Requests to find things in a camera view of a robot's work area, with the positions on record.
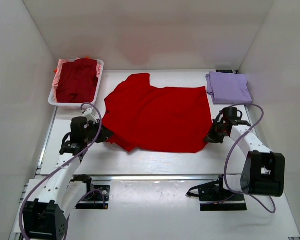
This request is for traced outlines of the bright red t shirt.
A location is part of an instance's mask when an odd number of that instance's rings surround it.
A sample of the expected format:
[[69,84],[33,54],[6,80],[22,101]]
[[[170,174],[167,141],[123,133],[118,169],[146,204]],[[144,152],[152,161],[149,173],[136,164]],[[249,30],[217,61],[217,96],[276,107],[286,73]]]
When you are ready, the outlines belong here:
[[149,73],[130,75],[104,100],[109,139],[127,152],[192,153],[203,150],[212,126],[206,87],[158,88]]

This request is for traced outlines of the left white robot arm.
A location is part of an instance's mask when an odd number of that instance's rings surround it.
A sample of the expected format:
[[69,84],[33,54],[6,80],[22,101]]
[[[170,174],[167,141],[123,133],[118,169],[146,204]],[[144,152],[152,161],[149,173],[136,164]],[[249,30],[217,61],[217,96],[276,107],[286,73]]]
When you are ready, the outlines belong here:
[[64,240],[69,217],[76,206],[102,190],[95,188],[88,175],[75,176],[88,149],[93,144],[106,142],[113,132],[102,124],[102,119],[79,116],[71,120],[70,132],[61,143],[56,166],[23,200],[19,213],[21,234],[26,240]]

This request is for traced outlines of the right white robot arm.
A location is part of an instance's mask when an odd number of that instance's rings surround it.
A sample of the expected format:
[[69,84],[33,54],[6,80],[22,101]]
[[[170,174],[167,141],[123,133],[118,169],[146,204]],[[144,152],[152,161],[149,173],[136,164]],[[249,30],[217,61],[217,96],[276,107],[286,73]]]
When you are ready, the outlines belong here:
[[192,187],[188,197],[205,201],[223,201],[231,195],[281,197],[284,192],[285,157],[266,147],[253,133],[253,126],[242,119],[243,113],[236,106],[222,109],[212,121],[204,141],[221,144],[225,137],[234,141],[231,151],[238,147],[246,157],[241,174],[228,174],[231,158],[225,160],[224,172],[217,180]]

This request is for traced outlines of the folded lavender t shirt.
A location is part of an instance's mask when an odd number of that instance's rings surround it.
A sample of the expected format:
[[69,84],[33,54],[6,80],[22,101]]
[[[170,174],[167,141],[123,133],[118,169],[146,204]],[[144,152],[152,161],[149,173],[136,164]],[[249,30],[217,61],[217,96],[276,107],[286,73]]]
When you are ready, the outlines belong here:
[[207,94],[215,105],[251,104],[247,77],[244,74],[210,71],[206,76]]

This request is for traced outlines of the small dark device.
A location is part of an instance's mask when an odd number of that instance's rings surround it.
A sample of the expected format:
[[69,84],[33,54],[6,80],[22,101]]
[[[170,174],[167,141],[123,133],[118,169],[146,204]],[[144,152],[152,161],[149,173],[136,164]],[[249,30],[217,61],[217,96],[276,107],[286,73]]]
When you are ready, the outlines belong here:
[[223,73],[223,74],[235,74],[233,70],[230,69],[216,69],[217,73]]

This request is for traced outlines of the pink shirt in basket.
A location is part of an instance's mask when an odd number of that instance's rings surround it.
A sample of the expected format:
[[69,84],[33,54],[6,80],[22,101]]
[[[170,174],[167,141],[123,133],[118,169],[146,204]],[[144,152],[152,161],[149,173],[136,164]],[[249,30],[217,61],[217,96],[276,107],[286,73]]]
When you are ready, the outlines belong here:
[[55,73],[53,82],[52,82],[52,90],[55,92],[58,88],[59,81],[61,78],[61,73],[62,73],[62,67],[66,63],[74,62],[76,59],[59,59],[58,64],[57,64],[57,72]]

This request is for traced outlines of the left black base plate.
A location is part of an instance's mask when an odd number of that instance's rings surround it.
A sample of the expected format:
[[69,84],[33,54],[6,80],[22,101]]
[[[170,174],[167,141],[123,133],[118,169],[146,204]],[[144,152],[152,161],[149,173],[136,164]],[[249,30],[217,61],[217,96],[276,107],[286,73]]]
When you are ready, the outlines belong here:
[[92,179],[90,188],[87,195],[80,201],[75,209],[76,210],[108,210],[111,182],[109,180],[96,180]]

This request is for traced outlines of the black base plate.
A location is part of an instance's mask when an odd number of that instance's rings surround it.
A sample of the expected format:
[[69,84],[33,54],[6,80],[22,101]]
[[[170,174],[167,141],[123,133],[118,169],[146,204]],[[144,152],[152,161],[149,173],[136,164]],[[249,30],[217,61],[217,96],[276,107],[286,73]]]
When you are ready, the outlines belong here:
[[247,211],[243,194],[225,189],[223,175],[216,180],[191,187],[186,196],[199,198],[201,212]]
[[109,180],[96,180],[92,179],[90,188],[87,195],[80,201],[75,209],[76,210],[108,210],[111,182]]

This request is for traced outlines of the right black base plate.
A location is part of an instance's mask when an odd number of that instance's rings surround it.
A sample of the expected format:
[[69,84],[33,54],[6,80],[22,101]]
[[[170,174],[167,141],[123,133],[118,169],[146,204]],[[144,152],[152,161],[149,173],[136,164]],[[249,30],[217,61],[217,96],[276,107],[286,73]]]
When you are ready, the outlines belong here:
[[223,175],[216,180],[191,187],[186,196],[199,198],[201,212],[247,211],[243,194],[225,189]]

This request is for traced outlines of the silver aluminium rail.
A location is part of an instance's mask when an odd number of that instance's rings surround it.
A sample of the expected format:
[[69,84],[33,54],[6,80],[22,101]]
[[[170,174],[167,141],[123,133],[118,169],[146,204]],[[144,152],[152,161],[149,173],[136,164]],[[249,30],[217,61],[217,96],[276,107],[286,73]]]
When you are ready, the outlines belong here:
[[94,181],[205,181],[218,178],[218,174],[150,174],[150,175],[90,175]]

